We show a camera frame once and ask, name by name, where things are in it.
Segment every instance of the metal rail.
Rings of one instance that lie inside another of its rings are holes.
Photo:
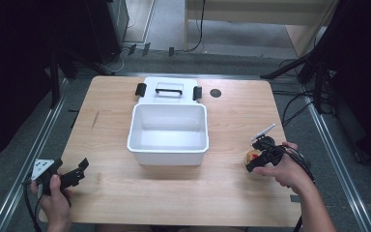
[[[62,106],[65,102],[66,95],[68,93],[69,82],[64,79],[61,86],[61,92],[63,93],[61,99],[56,104],[56,106],[50,109],[49,113],[47,114],[46,119],[44,120],[43,126],[35,139],[34,144],[32,145],[32,149],[30,150],[25,162],[23,163],[22,167],[20,168],[19,173],[14,181],[11,190],[9,191],[3,206],[0,210],[0,231],[5,231],[12,215],[14,214],[14,210],[22,196],[22,182],[26,178],[26,175],[32,169],[32,166],[35,162],[35,159],[41,155],[43,150],[44,144],[46,143],[47,138],[49,137],[53,126],[59,116],[59,113],[62,109]]]
[[[307,91],[306,87],[302,85],[303,91]],[[311,102],[309,97],[305,98],[306,102]],[[369,213],[366,210],[366,206],[360,197],[360,194],[357,190],[357,187],[352,180],[351,175],[348,172],[348,169],[341,158],[341,155],[336,148],[335,142],[330,135],[327,124],[325,123],[324,118],[317,112],[315,107],[310,104],[309,111],[311,112],[312,118],[315,122],[315,125],[318,129],[319,134],[327,148],[330,161],[332,162],[333,168],[336,172],[336,176],[339,179],[339,182],[342,186],[342,189],[345,192],[346,198],[348,199],[349,205],[354,212],[357,224],[359,225],[360,231],[371,231],[371,218]]]

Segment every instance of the black clip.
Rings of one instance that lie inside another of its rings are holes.
[[[128,51],[128,55],[132,55],[132,54],[134,53],[134,51],[135,51],[135,47],[136,47],[136,44],[133,44],[133,45],[130,47],[130,49],[129,49],[129,51]]]
[[[146,43],[143,48],[142,56],[147,56],[147,54],[149,54],[149,49],[150,49],[150,43]]]
[[[174,47],[170,46],[170,48],[168,49],[168,56],[173,56],[173,55],[174,55]]]
[[[137,84],[137,89],[135,90],[135,95],[144,97],[144,94],[146,94],[147,84],[145,83],[139,83]]]
[[[194,86],[192,91],[192,100],[196,101],[203,97],[203,88],[201,86]]]

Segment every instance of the white lid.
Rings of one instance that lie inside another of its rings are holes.
[[[148,76],[144,83],[146,93],[139,103],[197,103],[193,100],[195,79]]]

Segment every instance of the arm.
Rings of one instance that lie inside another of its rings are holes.
[[[297,150],[294,143],[282,143]],[[305,231],[336,231],[321,194],[303,169],[288,155],[275,167],[256,167],[259,175],[273,176],[283,187],[289,186],[300,196],[302,224]]]
[[[51,196],[44,195],[39,202],[48,218],[48,232],[66,232],[71,227],[71,209],[68,200],[60,191],[61,181],[58,175],[50,179]],[[38,184],[34,181],[31,185],[32,192],[38,194]]]

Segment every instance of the bin handle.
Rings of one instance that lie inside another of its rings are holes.
[[[180,93],[180,95],[183,94],[183,90],[156,89],[156,93],[159,93],[159,92],[177,92],[177,93]]]

